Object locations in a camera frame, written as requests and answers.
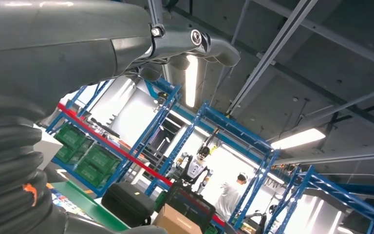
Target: black suitcase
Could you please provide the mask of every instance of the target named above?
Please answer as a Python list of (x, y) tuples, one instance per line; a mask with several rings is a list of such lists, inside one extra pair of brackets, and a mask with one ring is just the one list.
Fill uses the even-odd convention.
[(102, 197), (101, 204), (130, 227), (151, 224), (154, 201), (130, 183), (115, 183)]

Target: green tabletop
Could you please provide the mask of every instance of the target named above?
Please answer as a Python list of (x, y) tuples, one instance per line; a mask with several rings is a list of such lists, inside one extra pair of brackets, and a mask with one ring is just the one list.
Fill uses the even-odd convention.
[(104, 225), (113, 231), (124, 231), (129, 227), (119, 218), (115, 217), (111, 212), (96, 203), (90, 196), (88, 196), (81, 188), (71, 181), (52, 183), (62, 195), (66, 196), (72, 203), (78, 206), (88, 216), (93, 218), (96, 222)]

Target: ceiling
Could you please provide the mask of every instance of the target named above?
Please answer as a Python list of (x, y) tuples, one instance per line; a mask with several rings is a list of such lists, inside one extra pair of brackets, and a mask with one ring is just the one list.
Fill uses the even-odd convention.
[[(283, 26), (286, 18), (259, 5), (252, 0), (246, 10), (235, 47), (241, 53), (241, 61), (227, 75), (215, 92), (222, 66), (200, 61), (195, 109), (203, 101), (212, 100), (211, 106), (226, 112), (230, 102), (246, 82), (246, 78), (260, 61), (255, 55), (267, 51), (270, 43)], [(148, 0), (128, 0), (149, 10)], [(190, 0), (179, 0), (176, 8), (163, 15), (164, 23), (188, 27), (192, 25), (211, 35), (231, 40), (238, 23), (244, 0), (193, 0), (192, 15)], [(293, 9), (297, 0), (273, 1)], [(374, 1), (364, 0), (319, 0), (307, 19), (320, 24), (374, 52)], [(374, 62), (349, 49), (336, 44), (302, 26), (284, 45), (274, 59), (293, 72), (313, 82), (316, 87), (339, 98), (351, 101), (374, 91)], [(184, 74), (170, 69), (171, 81), (184, 84)], [(302, 109), (305, 100), (308, 102)], [(299, 114), (304, 115), (330, 105), (338, 106), (329, 98), (300, 84), (270, 66), (240, 103), (233, 116), (252, 132), (265, 139), (278, 136), (294, 127)], [(361, 109), (374, 106), (374, 97), (360, 102)], [(348, 116), (347, 110), (338, 117)], [(332, 115), (311, 124), (325, 131)], [(322, 147), (319, 142), (285, 150), (291, 157), (321, 157), (350, 150), (374, 147), (374, 126), (357, 117), (339, 121), (333, 125)], [(318, 164), (321, 173), (374, 174), (374, 160), (344, 163)], [(339, 182), (374, 184), (374, 176), (333, 176)]]

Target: gray robot arm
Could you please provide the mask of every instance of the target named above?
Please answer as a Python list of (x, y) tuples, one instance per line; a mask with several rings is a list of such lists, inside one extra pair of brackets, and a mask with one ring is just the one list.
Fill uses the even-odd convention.
[[(67, 93), (122, 74), (142, 75), (143, 66), (178, 55), (226, 66), (240, 60), (225, 41), (150, 21), (141, 7), (107, 0), (0, 0), (0, 234), (110, 232), (98, 232), (95, 224), (72, 230), (37, 170), (42, 154), (33, 145), (41, 131), (33, 123), (49, 116)], [(33, 195), (22, 190), (25, 184), (36, 189)]]
[(204, 177), (203, 181), (200, 183), (199, 189), (197, 190), (197, 194), (201, 194), (201, 192), (206, 187), (212, 175), (213, 175), (213, 170), (207, 168), (207, 175)]
[(184, 152), (181, 154), (181, 157), (179, 157), (177, 159), (177, 161), (175, 163), (172, 164), (170, 170), (167, 172), (166, 174), (166, 178), (171, 178), (173, 176), (173, 174), (175, 173), (175, 171), (181, 166), (181, 164), (183, 163), (184, 159), (186, 159), (186, 157), (188, 157), (188, 153), (187, 152)]

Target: person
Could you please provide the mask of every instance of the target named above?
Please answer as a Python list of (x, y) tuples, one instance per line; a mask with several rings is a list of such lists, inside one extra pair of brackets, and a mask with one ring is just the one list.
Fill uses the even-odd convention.
[(240, 173), (237, 180), (233, 183), (226, 182), (222, 185), (223, 193), (214, 205), (217, 214), (228, 221), (240, 198), (242, 198), (241, 186), (247, 183), (247, 175)]

